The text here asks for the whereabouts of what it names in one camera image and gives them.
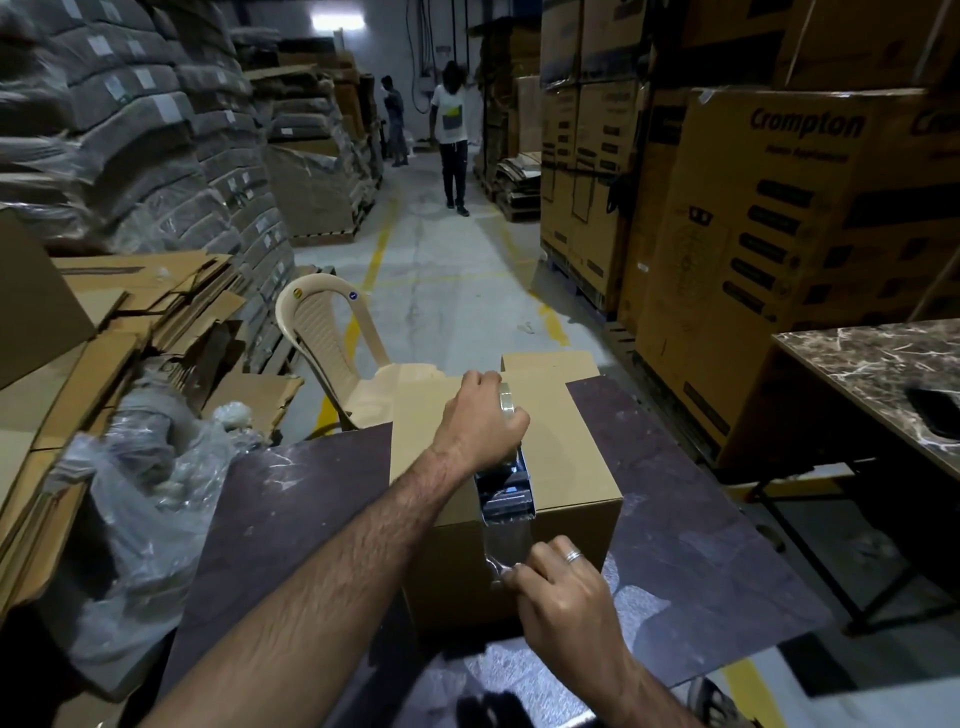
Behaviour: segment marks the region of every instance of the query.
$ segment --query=white t-shirt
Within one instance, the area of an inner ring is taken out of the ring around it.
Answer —
[[[437,107],[437,141],[441,144],[454,144],[467,141],[467,124],[464,122],[464,100],[467,94],[460,86],[456,93],[450,93],[443,84],[433,92],[432,106]]]

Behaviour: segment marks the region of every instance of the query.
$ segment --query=cable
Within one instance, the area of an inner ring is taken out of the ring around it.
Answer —
[[[421,111],[417,106],[417,59],[414,57],[414,40],[410,35],[410,0],[407,0],[407,43],[410,45],[410,98],[414,102],[414,109],[419,113],[426,114],[430,111],[430,105],[427,104],[426,111]]]

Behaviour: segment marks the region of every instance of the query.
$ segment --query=plastic chair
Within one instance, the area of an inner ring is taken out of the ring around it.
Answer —
[[[377,370],[363,379],[347,356],[333,316],[333,295],[347,299],[370,348]],[[310,363],[324,392],[340,416],[343,429],[392,422],[394,395],[400,382],[443,378],[433,364],[395,364],[387,356],[363,294],[347,281],[327,273],[292,280],[276,299],[280,331]]]

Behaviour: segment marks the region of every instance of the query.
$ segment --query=finger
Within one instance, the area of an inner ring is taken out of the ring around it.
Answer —
[[[527,564],[551,584],[556,584],[569,570],[564,558],[557,551],[543,541],[534,544],[530,549],[530,555],[527,557]]]
[[[503,575],[507,589],[530,599],[534,605],[543,604],[549,599],[550,585],[546,579],[525,564],[517,564]]]
[[[566,563],[570,565],[570,568],[573,569],[574,573],[580,574],[582,576],[593,576],[594,574],[599,576],[597,569],[593,567],[586,556],[578,556],[573,561],[566,561],[566,557],[573,553],[574,551],[579,551],[572,541],[570,541],[566,536],[557,536],[553,541],[550,542],[550,547],[556,552]]]

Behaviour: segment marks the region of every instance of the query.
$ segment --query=marble table top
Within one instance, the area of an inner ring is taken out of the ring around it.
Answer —
[[[598,376],[568,385],[623,494],[603,573],[627,643],[676,685],[831,617],[649,414]],[[391,426],[233,464],[163,675],[167,693],[311,553],[386,489]],[[327,725],[560,726],[587,708],[518,624],[420,638],[395,603]]]
[[[930,432],[904,394],[921,384],[960,395],[960,319],[780,333],[785,351],[949,475],[960,442]]]

